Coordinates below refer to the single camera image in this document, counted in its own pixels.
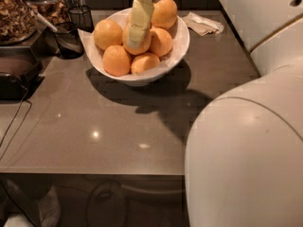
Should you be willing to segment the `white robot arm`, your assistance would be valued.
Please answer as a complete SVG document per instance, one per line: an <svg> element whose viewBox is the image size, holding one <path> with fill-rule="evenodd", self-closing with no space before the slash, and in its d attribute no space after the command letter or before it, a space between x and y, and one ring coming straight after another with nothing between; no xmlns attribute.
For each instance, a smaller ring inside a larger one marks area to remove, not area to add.
<svg viewBox="0 0 303 227"><path fill-rule="evenodd" d="M303 227L302 0L219 0L260 74L187 139L190 227Z"/></svg>

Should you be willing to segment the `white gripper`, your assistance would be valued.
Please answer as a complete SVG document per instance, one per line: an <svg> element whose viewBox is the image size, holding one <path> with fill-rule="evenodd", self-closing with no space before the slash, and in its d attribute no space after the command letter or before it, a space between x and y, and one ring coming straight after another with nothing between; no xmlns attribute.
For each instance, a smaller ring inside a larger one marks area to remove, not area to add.
<svg viewBox="0 0 303 227"><path fill-rule="evenodd" d="M160 0L134 0L131 9L131 17L128 29L127 45L131 48L138 48L150 28L152 14L154 11L153 2Z"/></svg>

